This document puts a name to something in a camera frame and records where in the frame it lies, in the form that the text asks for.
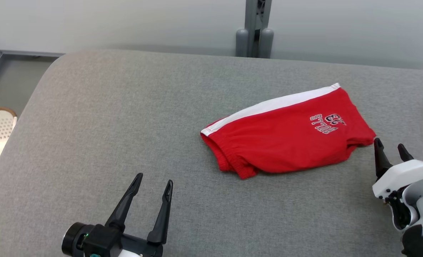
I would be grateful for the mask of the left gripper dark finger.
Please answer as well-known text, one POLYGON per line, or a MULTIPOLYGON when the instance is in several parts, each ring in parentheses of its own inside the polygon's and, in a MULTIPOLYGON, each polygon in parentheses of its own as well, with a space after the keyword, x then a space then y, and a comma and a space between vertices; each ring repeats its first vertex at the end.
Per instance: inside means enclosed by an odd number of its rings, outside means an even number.
POLYGON ((124 193, 123 197, 113 210, 112 214, 108 218, 106 222, 107 227, 115 228, 119 231, 125 230, 125 220, 130 209, 133 197, 138 193, 142 178, 143 173, 139 173, 136 175, 136 177, 124 193))
POLYGON ((168 180, 164 193, 161 197, 162 205, 156 218, 153 230, 149 232, 147 241, 156 244, 164 245, 167 242, 168 226, 170 221, 170 210, 172 206, 173 181, 168 180))

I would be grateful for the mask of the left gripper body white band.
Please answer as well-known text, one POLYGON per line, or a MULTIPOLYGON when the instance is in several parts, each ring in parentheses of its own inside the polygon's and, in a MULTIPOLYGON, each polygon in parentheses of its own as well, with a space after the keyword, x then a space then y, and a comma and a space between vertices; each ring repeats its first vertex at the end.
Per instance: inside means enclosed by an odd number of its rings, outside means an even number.
POLYGON ((155 235, 154 237, 148 236, 148 239, 143 239, 123 234, 116 244, 116 247, 120 249, 120 254, 122 254, 124 250, 140 257, 162 257, 163 246, 163 235, 155 235))

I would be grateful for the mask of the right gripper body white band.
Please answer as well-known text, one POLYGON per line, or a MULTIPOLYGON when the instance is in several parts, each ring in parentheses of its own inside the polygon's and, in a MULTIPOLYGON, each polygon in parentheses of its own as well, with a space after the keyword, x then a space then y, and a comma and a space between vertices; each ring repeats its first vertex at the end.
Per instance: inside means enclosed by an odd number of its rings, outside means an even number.
POLYGON ((373 184, 373 194, 379 199, 389 197, 393 191, 423 180, 423 161, 409 160, 390 167, 373 184))

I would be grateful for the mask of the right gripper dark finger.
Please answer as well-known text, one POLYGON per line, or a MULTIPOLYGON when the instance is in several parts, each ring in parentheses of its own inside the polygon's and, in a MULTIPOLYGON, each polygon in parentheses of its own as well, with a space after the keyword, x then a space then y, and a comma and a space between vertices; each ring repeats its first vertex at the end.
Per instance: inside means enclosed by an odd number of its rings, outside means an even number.
POLYGON ((374 148, 374 159, 376 165, 376 177, 381 179, 384 176, 386 171, 391 168, 393 165, 389 162, 387 156, 384 153, 384 145, 381 142, 380 138, 375 138, 373 141, 374 148))
POLYGON ((407 148, 402 143, 400 143, 397 148, 398 148, 399 156, 400 156, 400 158, 401 158, 402 161, 407 162, 407 161, 410 161, 410 160, 415 159, 408 152, 407 148))

